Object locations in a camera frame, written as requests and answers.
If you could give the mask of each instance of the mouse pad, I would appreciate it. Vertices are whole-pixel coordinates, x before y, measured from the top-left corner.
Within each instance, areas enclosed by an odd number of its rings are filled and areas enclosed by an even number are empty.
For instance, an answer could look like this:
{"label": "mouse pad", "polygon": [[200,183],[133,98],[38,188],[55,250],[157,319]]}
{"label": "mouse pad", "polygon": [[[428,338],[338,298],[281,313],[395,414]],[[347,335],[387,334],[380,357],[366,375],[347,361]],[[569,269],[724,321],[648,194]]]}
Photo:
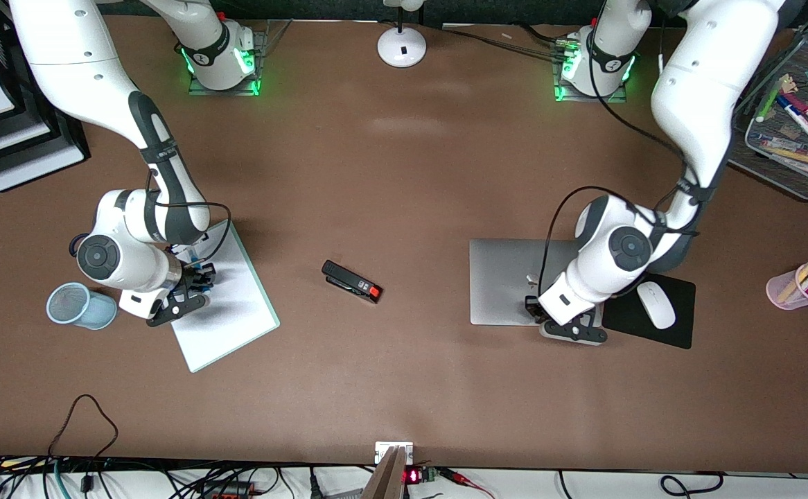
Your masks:
{"label": "mouse pad", "polygon": [[696,284],[665,275],[646,274],[642,282],[649,281],[660,284],[660,287],[666,291],[669,302],[676,311],[676,323],[666,329],[657,329],[641,304],[638,290],[632,290],[622,297],[604,302],[601,326],[611,331],[647,338],[685,350],[689,349],[693,341],[693,307],[696,301]]}

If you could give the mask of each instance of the blue marker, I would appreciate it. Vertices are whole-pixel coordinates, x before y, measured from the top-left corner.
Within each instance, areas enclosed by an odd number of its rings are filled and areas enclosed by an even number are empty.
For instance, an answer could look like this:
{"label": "blue marker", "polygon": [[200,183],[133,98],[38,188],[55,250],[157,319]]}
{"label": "blue marker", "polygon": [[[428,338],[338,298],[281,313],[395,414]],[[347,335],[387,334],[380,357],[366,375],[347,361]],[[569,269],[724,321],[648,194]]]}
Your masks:
{"label": "blue marker", "polygon": [[789,101],[787,101],[787,98],[783,97],[782,95],[777,95],[777,104],[779,104],[780,107],[783,107],[784,110],[787,111],[787,114],[789,114],[789,117],[793,119],[793,122],[797,123],[798,126],[801,127],[801,130],[804,130],[804,132],[807,133],[808,136],[807,119],[801,116],[801,113],[798,112],[798,110],[794,107],[794,105],[790,104]]}

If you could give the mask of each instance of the white disc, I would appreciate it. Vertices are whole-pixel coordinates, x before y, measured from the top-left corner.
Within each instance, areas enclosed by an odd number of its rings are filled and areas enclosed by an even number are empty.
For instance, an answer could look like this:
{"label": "white disc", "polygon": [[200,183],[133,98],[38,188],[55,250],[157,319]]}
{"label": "white disc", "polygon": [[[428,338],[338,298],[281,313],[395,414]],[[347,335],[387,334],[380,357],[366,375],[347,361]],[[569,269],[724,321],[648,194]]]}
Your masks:
{"label": "white disc", "polygon": [[376,50],[385,64],[395,67],[410,67],[423,60],[425,38],[413,28],[404,28],[398,33],[392,28],[383,33],[376,42]]}

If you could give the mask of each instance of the brown tabletop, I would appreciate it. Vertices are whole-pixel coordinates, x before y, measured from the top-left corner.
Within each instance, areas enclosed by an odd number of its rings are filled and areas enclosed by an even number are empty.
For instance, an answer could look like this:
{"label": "brown tabletop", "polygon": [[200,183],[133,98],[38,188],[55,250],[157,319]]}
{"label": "brown tabletop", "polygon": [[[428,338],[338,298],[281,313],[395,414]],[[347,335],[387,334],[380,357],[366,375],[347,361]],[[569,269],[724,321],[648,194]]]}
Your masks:
{"label": "brown tabletop", "polygon": [[[724,174],[670,272],[696,282],[688,351],[473,326],[468,240],[541,238],[582,184],[652,205],[676,158],[600,105],[555,102],[548,63],[430,29],[425,60],[400,70],[376,55],[385,26],[294,23],[261,96],[189,98],[162,20],[107,24],[195,182],[232,209],[281,326],[192,374],[170,326],[49,322],[49,292],[89,282],[69,239],[103,193],[145,177],[134,146],[87,126],[93,159],[0,195],[0,454],[45,452],[90,392],[120,427],[110,455],[368,462],[374,441],[406,439],[436,464],[808,473],[808,308],[764,294],[808,258],[808,205]],[[616,108],[658,130],[656,58],[633,75]],[[591,198],[569,203],[557,238]],[[325,259],[384,286],[382,302],[328,286]],[[58,452],[90,455],[109,436],[82,405]]]}

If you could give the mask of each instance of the yellow marker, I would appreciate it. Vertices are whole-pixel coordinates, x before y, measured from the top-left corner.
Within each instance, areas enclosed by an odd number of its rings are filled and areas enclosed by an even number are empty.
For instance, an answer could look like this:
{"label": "yellow marker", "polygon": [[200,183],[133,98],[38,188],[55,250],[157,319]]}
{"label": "yellow marker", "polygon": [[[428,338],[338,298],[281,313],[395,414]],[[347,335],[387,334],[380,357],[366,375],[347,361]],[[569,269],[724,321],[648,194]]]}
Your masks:
{"label": "yellow marker", "polygon": [[[808,276],[808,260],[807,263],[804,264],[804,266],[800,268],[798,271],[798,281],[799,282],[804,281],[807,278],[807,276]],[[780,294],[777,295],[777,301],[780,303],[785,303],[785,301],[788,300],[791,294],[793,294],[797,289],[798,287],[795,285],[795,280],[794,279],[791,280],[789,284],[785,288],[783,288],[782,291],[780,291]]]}
{"label": "yellow marker", "polygon": [[790,158],[795,161],[808,162],[808,155],[801,155],[799,154],[799,152],[793,152],[788,149],[781,149],[781,148],[769,148],[769,146],[762,146],[762,149],[764,149],[767,152],[771,152],[771,154],[781,155],[783,157]]}

